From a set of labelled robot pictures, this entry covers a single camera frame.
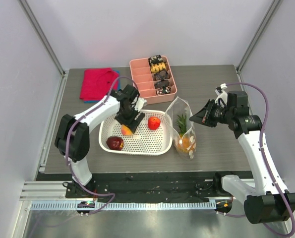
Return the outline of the yellow orange peach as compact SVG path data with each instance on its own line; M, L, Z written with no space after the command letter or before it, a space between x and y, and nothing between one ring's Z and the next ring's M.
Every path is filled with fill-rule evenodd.
M133 135L133 132L125 125L121 126L121 133L122 133L122 135L125 135L125 136L132 136Z

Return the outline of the bright red apple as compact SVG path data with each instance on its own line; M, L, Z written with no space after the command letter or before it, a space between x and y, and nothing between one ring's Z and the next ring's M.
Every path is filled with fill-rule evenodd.
M161 124L161 120L158 117L149 117L148 127L150 130L157 130Z

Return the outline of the clear polka dot zip bag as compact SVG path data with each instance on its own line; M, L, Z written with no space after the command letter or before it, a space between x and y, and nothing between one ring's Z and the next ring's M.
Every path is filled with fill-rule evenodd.
M176 97L165 111L165 122L169 127L173 145L185 160L193 160L196 152L196 134L193 116L188 101Z

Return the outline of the dark red apple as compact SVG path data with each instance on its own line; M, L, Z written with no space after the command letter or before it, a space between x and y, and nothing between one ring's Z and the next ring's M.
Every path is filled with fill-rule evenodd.
M124 147L124 140L118 136L110 136L106 141L106 145L111 150L121 151Z

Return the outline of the orange toy pineapple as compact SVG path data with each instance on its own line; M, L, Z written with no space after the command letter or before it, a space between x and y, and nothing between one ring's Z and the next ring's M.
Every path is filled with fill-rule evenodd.
M191 141L191 136L187 134L187 115L181 114L176 119L176 126L178 127L179 140L176 143L178 151L189 153L195 143L194 138Z

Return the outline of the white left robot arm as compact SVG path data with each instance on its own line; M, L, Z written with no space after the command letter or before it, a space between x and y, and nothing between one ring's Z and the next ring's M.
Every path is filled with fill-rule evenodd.
M92 130L105 119L115 116L119 124L134 133L145 117L141 110L146 104L147 100L140 97L134 86L128 84L122 90L110 90L89 109L74 116L66 114L61 118L55 147L65 157L73 180L79 183L77 192L82 197L88 198L94 192L93 177L86 159Z

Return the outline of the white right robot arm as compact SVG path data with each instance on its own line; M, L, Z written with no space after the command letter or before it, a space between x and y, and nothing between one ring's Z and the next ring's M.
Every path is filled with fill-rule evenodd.
M236 175L215 174L212 189L223 196L229 193L244 206L244 213L252 224L293 220L295 193L290 193L280 178L269 153L264 134L265 120L249 114L248 96L244 91L216 90L218 97L209 100L195 115L181 109L174 115L174 100L165 111L165 121L178 126L194 123L216 127L228 125L247 156L255 186L251 187Z

